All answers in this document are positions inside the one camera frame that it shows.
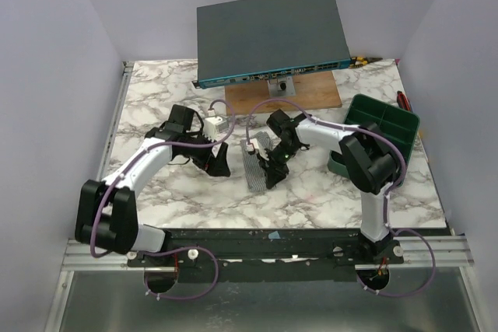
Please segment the grey striped underwear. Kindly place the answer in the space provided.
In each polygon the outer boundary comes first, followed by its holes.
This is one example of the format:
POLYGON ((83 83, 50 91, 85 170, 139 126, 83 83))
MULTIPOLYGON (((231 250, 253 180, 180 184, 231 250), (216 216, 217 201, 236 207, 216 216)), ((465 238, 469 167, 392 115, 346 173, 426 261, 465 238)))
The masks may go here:
MULTIPOLYGON (((266 131, 259 131, 256 135, 251 137, 252 141, 257 140, 259 144, 266 149, 273 149, 273 141, 266 131)), ((242 150, 242 160, 244 165, 244 172, 247 181, 248 190, 251 193, 262 193, 267 191, 265 184, 265 172, 258 163, 256 154, 250 154, 246 149, 246 140, 240 141, 242 150)))

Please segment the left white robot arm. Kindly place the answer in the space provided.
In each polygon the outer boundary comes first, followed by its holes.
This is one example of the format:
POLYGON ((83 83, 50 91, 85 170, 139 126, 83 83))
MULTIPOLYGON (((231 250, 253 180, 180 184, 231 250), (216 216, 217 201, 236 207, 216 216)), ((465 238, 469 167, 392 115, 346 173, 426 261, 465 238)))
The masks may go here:
POLYGON ((139 223, 137 198, 146 184, 176 157, 192 162, 213 177, 230 176, 228 144, 216 140, 230 135, 233 122, 208 110, 206 118, 175 104, 160 126, 146 132, 142 144, 119 169, 102 180, 87 180, 81 189, 75 239, 89 245, 93 257, 110 253, 146 252, 156 266, 172 258, 164 229, 139 223))

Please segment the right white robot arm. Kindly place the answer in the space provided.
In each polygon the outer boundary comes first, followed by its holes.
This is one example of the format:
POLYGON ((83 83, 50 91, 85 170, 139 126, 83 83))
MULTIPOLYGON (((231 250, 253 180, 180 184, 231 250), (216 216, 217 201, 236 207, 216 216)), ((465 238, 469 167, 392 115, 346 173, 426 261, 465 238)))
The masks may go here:
POLYGON ((349 180, 360 191, 362 222, 359 257, 378 262, 386 254, 384 242, 391 235, 388 204, 391 190, 404 179, 405 160, 398 148, 384 137, 374 122, 338 124, 309 114, 290 117, 282 110, 267 120, 279 143, 273 149, 260 142, 247 142, 247 150, 258 157, 265 174, 265 185, 272 189, 289 174, 287 166, 300 150, 318 146, 340 155, 349 180))

